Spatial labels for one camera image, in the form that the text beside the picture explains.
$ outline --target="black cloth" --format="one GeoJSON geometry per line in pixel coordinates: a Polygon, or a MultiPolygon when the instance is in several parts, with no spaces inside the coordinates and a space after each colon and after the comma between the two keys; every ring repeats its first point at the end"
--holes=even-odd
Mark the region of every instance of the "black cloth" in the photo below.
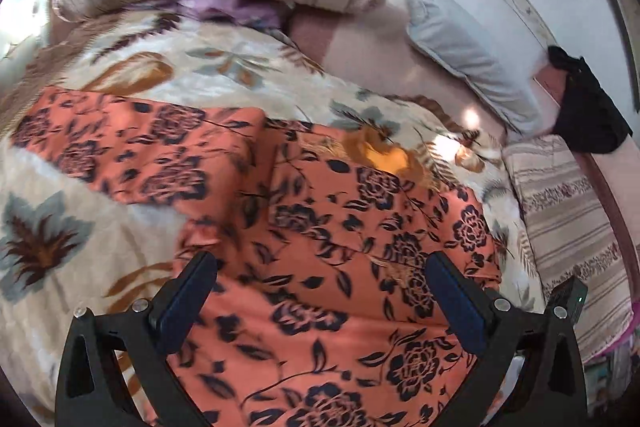
{"type": "Polygon", "coordinates": [[[550,46],[548,52],[551,65],[567,72],[553,133],[561,136],[570,150],[607,154],[620,147],[627,135],[633,136],[584,58],[570,57],[557,46],[550,46]]]}

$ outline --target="screw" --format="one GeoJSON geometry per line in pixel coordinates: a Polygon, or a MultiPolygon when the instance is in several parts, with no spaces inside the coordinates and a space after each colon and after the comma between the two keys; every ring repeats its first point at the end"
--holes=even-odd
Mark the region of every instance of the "screw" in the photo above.
{"type": "Polygon", "coordinates": [[[559,319],[565,319],[568,316],[566,310],[562,308],[562,306],[556,306],[554,308],[554,315],[559,319]]]}
{"type": "Polygon", "coordinates": [[[136,313],[143,312],[147,308],[149,308],[149,301],[146,299],[138,299],[137,301],[134,301],[133,304],[131,305],[131,309],[136,313]]]}
{"type": "Polygon", "coordinates": [[[511,303],[507,299],[495,299],[494,306],[499,312],[508,312],[511,309],[511,303]]]}
{"type": "Polygon", "coordinates": [[[74,311],[74,317],[76,319],[79,319],[80,317],[82,317],[84,314],[86,313],[86,306],[79,306],[78,308],[75,309],[74,311]]]}

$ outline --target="beige floral blanket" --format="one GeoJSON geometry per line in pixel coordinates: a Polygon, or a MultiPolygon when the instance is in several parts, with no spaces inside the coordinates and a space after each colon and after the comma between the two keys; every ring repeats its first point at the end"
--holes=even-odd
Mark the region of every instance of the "beige floral blanket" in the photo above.
{"type": "MultiPolygon", "coordinates": [[[[500,146],[483,132],[451,132],[425,108],[332,77],[254,30],[161,12],[124,15],[49,80],[193,107],[260,107],[270,118],[353,130],[335,154],[434,190],[471,187],[500,246],[501,292],[521,308],[544,309],[500,146]]],[[[46,425],[73,309],[120,311],[154,295],[170,275],[184,219],[167,208],[116,204],[7,143],[0,147],[0,365],[46,425]]],[[[129,360],[120,361],[140,398],[129,360]]]]}

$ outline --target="purple cloth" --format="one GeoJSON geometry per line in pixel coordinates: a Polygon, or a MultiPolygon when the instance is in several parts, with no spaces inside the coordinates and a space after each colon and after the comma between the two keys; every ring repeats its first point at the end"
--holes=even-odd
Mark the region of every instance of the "purple cloth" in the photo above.
{"type": "Polygon", "coordinates": [[[255,29],[282,29],[292,6],[272,0],[152,0],[129,10],[168,10],[200,21],[219,20],[255,29]]]}

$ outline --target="blanket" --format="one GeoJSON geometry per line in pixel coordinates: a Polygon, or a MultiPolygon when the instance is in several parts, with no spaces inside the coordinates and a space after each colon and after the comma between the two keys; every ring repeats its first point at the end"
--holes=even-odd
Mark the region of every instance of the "blanket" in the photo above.
{"type": "MultiPolygon", "coordinates": [[[[427,190],[470,187],[497,239],[500,291],[525,309],[544,307],[500,148],[485,133],[452,132],[423,107],[335,78],[254,30],[164,12],[121,15],[115,28],[93,36],[48,80],[68,89],[193,108],[255,107],[272,120],[351,131],[348,139],[325,144],[341,161],[356,158],[351,161],[427,190]],[[357,133],[365,127],[374,132],[357,133]]],[[[73,132],[82,130],[78,125],[73,132]]],[[[96,314],[122,311],[136,298],[153,296],[172,274],[168,263],[185,217],[167,206],[116,204],[6,141],[0,179],[8,188],[0,193],[0,260],[6,259],[0,266],[0,280],[6,280],[0,284],[6,325],[0,335],[8,347],[0,365],[44,423],[51,418],[74,307],[85,305],[96,314]],[[9,244],[20,241],[47,249],[62,242],[68,255],[50,277],[14,295],[9,244]]],[[[130,390],[140,397],[130,361],[120,362],[130,390]]]]}
{"type": "MultiPolygon", "coordinates": [[[[448,331],[426,258],[445,251],[495,289],[494,243],[468,188],[437,193],[338,159],[327,140],[345,134],[256,108],[49,87],[13,140],[113,200],[185,214],[176,273],[215,254],[214,291],[170,357],[210,421],[428,425],[475,357],[448,331]]],[[[27,290],[73,250],[48,263],[14,252],[14,285],[27,290]]]]}

